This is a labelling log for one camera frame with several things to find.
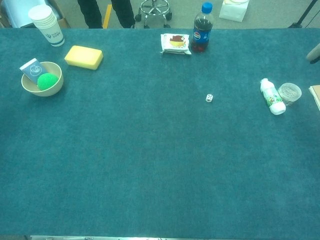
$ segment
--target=small box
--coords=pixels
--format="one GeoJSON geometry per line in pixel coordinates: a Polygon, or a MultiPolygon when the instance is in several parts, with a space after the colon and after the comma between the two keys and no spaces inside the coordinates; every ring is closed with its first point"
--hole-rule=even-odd
{"type": "Polygon", "coordinates": [[[242,22],[249,0],[223,0],[219,18],[242,22]]]}

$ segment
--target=person's leg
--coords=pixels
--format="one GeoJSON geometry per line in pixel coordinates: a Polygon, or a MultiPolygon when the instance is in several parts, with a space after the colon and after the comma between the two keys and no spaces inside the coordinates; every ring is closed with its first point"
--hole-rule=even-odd
{"type": "Polygon", "coordinates": [[[90,29],[102,29],[102,17],[96,0],[78,0],[85,23],[90,29]]]}
{"type": "Polygon", "coordinates": [[[123,28],[129,29],[136,21],[130,0],[111,0],[112,7],[123,28]]]}

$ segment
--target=snack package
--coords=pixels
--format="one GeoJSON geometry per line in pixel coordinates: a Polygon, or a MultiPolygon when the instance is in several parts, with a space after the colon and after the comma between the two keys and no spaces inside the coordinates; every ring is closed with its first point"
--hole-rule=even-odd
{"type": "Polygon", "coordinates": [[[162,53],[191,55],[187,34],[161,34],[161,46],[162,53]]]}

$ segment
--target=clear plastic cup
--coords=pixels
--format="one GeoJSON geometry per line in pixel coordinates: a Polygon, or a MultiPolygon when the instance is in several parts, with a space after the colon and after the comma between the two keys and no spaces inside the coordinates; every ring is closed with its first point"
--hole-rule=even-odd
{"type": "Polygon", "coordinates": [[[286,106],[293,104],[302,95],[301,89],[290,82],[282,84],[278,89],[278,93],[286,106]]]}

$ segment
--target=bottle label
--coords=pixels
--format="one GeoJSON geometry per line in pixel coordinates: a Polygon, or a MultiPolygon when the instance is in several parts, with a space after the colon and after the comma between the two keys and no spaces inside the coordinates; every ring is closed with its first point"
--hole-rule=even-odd
{"type": "Polygon", "coordinates": [[[263,96],[266,100],[266,104],[270,107],[272,104],[281,103],[282,99],[279,96],[277,90],[273,88],[268,88],[263,91],[263,96]]]}
{"type": "Polygon", "coordinates": [[[204,44],[209,41],[211,30],[202,31],[198,28],[193,29],[193,40],[198,44],[204,44]]]}

